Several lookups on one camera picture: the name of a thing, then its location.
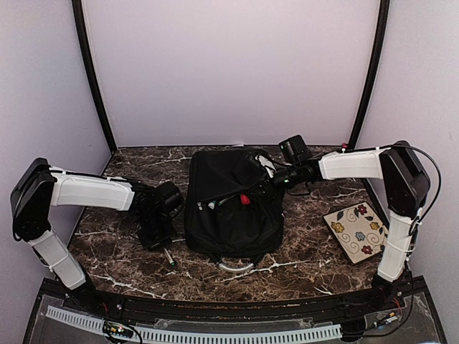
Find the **green tip white pen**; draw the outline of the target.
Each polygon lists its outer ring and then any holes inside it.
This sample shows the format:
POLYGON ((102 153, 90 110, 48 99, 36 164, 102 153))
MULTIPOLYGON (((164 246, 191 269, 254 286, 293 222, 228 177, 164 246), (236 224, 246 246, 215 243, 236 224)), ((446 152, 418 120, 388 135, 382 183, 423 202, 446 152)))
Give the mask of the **green tip white pen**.
POLYGON ((171 253, 169 252, 169 250, 164 247, 164 254, 167 258, 167 261, 168 263, 172 266, 172 267, 175 267, 176 266, 176 261, 175 259, 172 257, 171 253))

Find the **pink cap black marker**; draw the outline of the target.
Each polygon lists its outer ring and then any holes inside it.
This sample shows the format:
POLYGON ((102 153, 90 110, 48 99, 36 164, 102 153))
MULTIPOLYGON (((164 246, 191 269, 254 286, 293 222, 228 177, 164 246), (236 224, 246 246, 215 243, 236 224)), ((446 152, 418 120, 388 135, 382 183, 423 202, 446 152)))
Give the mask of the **pink cap black marker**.
POLYGON ((242 205, 249 205, 250 204, 250 199, 247 195, 241 194, 240 195, 240 201, 242 205))

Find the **small white marker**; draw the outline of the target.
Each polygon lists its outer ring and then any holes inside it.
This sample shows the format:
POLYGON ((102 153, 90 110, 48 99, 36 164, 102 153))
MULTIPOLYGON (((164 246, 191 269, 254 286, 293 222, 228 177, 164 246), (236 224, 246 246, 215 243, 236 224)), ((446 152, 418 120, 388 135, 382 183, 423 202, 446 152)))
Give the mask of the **small white marker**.
POLYGON ((225 199, 219 201, 219 203, 218 203, 217 205, 218 205, 218 206, 222 206, 223 204, 227 203, 228 201, 230 201, 230 200, 232 200, 232 199, 234 199, 234 198, 236 198, 236 197, 237 197, 237 195, 229 196, 229 197, 227 197, 227 198, 225 198, 225 199))

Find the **black backpack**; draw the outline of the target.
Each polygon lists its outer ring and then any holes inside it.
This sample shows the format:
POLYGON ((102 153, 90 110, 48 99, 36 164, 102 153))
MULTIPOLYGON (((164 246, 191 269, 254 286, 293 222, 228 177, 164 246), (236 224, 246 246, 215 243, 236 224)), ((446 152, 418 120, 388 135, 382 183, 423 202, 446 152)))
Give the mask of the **black backpack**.
POLYGON ((191 158, 184 210, 186 245, 219 264, 224 258, 248 259, 253 265, 283 242, 284 193, 274 191, 257 162, 260 148, 201 150, 191 158), (242 205, 240 195, 249 205, 242 205), (237 195, 222 206, 208 203, 237 195), (197 202, 204 210, 200 211, 197 202))

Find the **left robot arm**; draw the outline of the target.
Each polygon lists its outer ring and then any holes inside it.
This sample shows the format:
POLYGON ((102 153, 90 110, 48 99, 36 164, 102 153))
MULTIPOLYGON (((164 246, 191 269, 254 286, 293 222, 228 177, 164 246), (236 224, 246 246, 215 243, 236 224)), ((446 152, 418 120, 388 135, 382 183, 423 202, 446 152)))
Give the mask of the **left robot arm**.
POLYGON ((85 312, 96 312, 100 295, 68 249, 71 235, 60 238, 54 220, 63 214, 73 229, 88 207, 112 209, 133 215, 137 236, 145 250, 162 247, 176 231, 173 218, 184 205, 179 188, 167 181, 149 186, 122 176, 98 176, 52 166, 35 158, 10 194, 12 232, 36 252, 47 268, 70 291, 85 312))

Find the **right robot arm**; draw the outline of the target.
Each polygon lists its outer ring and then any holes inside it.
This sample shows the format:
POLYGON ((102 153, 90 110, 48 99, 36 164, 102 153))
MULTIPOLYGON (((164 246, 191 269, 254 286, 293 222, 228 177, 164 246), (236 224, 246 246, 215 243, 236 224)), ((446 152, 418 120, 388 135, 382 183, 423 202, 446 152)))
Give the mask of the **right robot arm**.
POLYGON ((408 269, 419 227, 440 194, 436 191, 434 196, 429 195, 431 180, 421 158, 440 171, 432 156, 405 140, 372 148, 342 148, 284 164, 258 153, 255 161, 268 172, 272 187, 280 191, 300 183, 348 178, 383 183, 388 235, 371 290, 366 294, 366 305, 380 311, 393 300, 394 288, 408 269))

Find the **floral ceramic tile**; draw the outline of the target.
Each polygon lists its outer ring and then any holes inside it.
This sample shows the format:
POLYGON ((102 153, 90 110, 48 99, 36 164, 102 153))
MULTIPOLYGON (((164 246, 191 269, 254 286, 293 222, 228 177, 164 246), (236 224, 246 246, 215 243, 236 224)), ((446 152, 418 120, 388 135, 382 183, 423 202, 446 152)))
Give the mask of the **floral ceramic tile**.
POLYGON ((381 254, 386 246, 388 229, 367 202, 329 213, 323 219, 352 264, 381 254))

